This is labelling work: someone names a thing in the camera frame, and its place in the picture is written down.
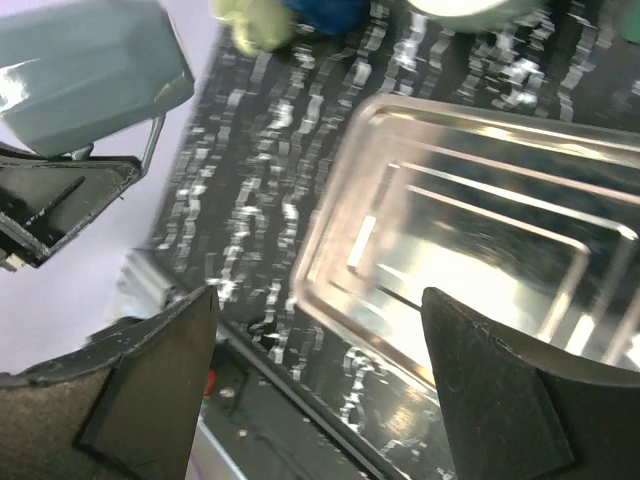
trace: red object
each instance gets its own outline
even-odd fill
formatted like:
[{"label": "red object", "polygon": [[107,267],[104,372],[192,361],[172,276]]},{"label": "red object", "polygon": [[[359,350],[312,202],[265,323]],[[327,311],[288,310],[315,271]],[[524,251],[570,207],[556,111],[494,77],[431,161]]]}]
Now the red object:
[{"label": "red object", "polygon": [[213,386],[216,384],[216,372],[214,372],[213,370],[209,370],[209,373],[207,374],[207,386],[204,388],[204,396],[208,397],[209,395],[211,395],[211,392],[213,391]]}]

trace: black sparkly surface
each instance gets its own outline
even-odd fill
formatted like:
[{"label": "black sparkly surface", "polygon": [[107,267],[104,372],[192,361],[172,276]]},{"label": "black sparkly surface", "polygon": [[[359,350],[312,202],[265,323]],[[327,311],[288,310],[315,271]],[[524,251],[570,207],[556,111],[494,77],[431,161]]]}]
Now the black sparkly surface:
[{"label": "black sparkly surface", "polygon": [[227,325],[411,478],[456,478],[432,394],[301,312],[291,268],[349,119],[376,93],[640,131],[623,4],[550,5],[471,36],[375,2],[344,38],[258,58],[225,32],[151,241],[187,285],[218,285]]}]

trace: blue object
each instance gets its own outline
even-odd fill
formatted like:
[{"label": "blue object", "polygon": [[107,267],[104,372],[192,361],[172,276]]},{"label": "blue object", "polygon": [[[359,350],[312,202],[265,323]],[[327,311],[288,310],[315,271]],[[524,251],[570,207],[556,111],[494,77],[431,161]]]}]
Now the blue object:
[{"label": "blue object", "polygon": [[283,0],[316,31],[337,35],[354,27],[366,14],[371,0]]}]

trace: white round object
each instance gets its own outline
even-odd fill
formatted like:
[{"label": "white round object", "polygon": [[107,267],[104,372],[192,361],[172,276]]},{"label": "white round object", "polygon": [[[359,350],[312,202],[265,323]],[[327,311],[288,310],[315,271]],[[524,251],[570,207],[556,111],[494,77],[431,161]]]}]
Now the white round object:
[{"label": "white round object", "polygon": [[528,14],[544,0],[408,0],[429,18],[458,32],[500,28]]}]

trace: clear plastic container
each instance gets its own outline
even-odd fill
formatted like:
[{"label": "clear plastic container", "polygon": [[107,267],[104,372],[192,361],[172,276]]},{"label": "clear plastic container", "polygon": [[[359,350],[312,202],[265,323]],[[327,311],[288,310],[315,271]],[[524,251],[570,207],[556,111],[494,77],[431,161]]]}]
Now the clear plastic container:
[{"label": "clear plastic container", "polygon": [[637,232],[640,135],[387,95],[352,120],[292,287],[421,380],[426,287],[638,369]]}]

